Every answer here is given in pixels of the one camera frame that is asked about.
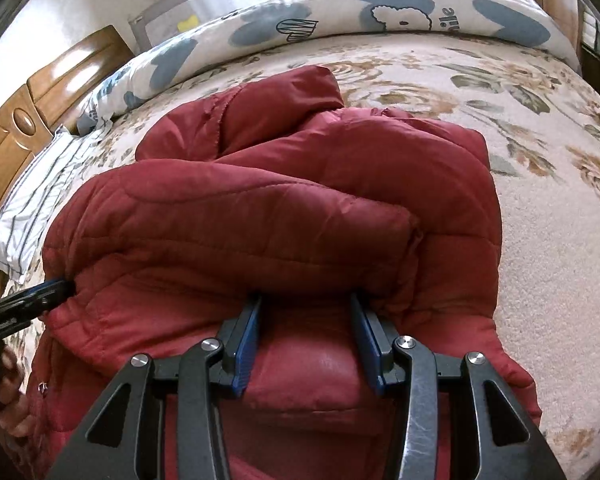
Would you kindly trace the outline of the person's left hand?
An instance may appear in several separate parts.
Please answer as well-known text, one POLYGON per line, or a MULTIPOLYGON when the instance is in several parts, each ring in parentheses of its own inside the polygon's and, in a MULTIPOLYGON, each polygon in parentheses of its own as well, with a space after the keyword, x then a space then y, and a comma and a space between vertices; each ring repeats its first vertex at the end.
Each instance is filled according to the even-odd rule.
POLYGON ((6 347, 1 356, 0 439, 27 439, 33 432, 35 417, 30 412, 29 399, 20 391, 23 369, 16 355, 6 347))

